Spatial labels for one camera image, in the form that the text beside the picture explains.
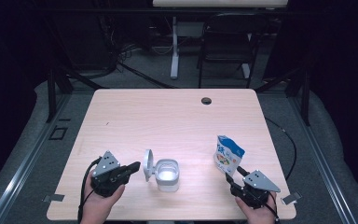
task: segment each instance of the container lid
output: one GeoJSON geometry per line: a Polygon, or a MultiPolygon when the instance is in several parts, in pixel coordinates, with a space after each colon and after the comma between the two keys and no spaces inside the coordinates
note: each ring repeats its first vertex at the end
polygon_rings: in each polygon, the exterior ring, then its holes
{"type": "Polygon", "coordinates": [[[152,149],[147,149],[144,157],[144,173],[146,181],[149,181],[150,176],[155,173],[155,167],[153,165],[153,152],[152,149]]]}

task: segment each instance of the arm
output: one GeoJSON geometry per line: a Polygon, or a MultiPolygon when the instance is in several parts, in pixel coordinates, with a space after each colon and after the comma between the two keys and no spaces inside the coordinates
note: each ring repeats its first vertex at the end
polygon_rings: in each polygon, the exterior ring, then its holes
{"type": "MultiPolygon", "coordinates": [[[[271,196],[268,197],[267,204],[274,210],[276,210],[275,198],[277,194],[275,192],[271,192],[271,196]]],[[[241,198],[235,197],[235,202],[238,207],[242,210],[242,212],[248,218],[248,224],[273,224],[275,223],[275,216],[267,209],[267,207],[261,207],[257,209],[253,209],[249,207],[241,198]]]]}
{"type": "MultiPolygon", "coordinates": [[[[91,187],[91,174],[92,171],[89,172],[89,176],[86,180],[86,186],[84,188],[84,198],[92,192],[91,187]]],[[[118,189],[113,193],[112,196],[104,198],[101,195],[98,195],[94,192],[91,193],[89,198],[86,200],[86,203],[83,206],[83,218],[81,220],[82,224],[99,224],[104,223],[107,217],[110,214],[110,210],[112,206],[120,199],[125,189],[124,185],[118,187],[118,189]]]]}

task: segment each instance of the snack bag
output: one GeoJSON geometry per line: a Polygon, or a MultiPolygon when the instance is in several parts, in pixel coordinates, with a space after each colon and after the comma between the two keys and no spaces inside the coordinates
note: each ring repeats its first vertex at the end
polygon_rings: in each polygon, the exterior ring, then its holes
{"type": "Polygon", "coordinates": [[[221,171],[232,176],[240,165],[243,154],[245,154],[245,150],[233,140],[224,135],[217,136],[217,149],[213,158],[221,171]]]}

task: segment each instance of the light wood surface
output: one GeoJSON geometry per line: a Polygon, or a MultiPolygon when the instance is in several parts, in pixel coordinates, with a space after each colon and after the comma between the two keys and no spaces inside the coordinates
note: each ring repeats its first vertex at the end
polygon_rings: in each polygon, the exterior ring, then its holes
{"type": "MultiPolygon", "coordinates": [[[[281,197],[290,193],[255,92],[181,89],[96,91],[56,190],[65,197],[51,203],[48,218],[76,219],[83,175],[92,161],[110,150],[123,165],[142,164],[108,219],[245,219],[213,161],[220,134],[245,150],[241,161],[245,170],[259,169],[281,189],[280,218],[295,217],[295,207],[281,203],[281,197]],[[202,104],[203,97],[212,103],[202,104]],[[145,181],[142,167],[149,148],[155,163],[178,161],[178,191],[159,191],[154,176],[145,181]]],[[[243,186],[240,174],[234,179],[243,186]]]]}
{"type": "Polygon", "coordinates": [[[154,0],[154,7],[286,7],[287,0],[154,0]]]}

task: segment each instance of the chair backrest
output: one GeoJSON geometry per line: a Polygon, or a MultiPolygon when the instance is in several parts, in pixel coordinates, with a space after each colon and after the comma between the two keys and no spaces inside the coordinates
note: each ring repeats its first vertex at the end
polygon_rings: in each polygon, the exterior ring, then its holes
{"type": "Polygon", "coordinates": [[[219,13],[204,23],[203,33],[263,34],[268,26],[269,19],[261,14],[219,13]]]}

